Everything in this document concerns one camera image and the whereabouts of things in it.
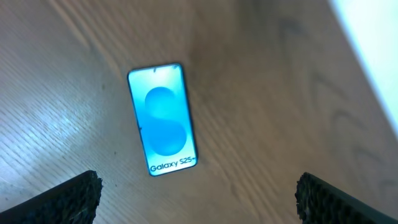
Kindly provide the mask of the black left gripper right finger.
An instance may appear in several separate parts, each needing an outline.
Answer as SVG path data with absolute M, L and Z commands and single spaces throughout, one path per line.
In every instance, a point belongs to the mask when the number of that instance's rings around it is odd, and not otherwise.
M 305 172 L 297 182 L 297 214 L 302 223 L 397 224 L 397 220 Z

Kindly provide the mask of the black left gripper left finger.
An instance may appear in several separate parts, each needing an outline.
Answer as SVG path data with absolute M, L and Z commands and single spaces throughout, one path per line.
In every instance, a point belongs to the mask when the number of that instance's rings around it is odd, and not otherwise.
M 88 170 L 1 212 L 1 223 L 92 224 L 102 188 L 102 179 Z

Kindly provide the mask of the blue Galaxy smartphone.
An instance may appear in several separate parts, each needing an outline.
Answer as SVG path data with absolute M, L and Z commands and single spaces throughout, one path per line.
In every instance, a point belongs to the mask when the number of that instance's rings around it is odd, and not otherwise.
M 133 69 L 127 84 L 149 174 L 157 177 L 196 166 L 198 151 L 182 65 Z

